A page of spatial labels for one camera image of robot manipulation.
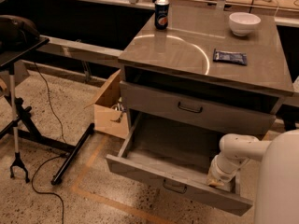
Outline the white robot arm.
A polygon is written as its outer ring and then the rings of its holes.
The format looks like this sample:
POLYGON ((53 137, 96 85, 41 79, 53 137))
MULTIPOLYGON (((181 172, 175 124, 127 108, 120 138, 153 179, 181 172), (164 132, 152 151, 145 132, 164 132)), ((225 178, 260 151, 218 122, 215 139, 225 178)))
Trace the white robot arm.
POLYGON ((299 131, 271 141, 228 133, 209 167, 206 183, 222 186, 248 161, 261 163, 256 191, 254 224, 299 224, 299 131))

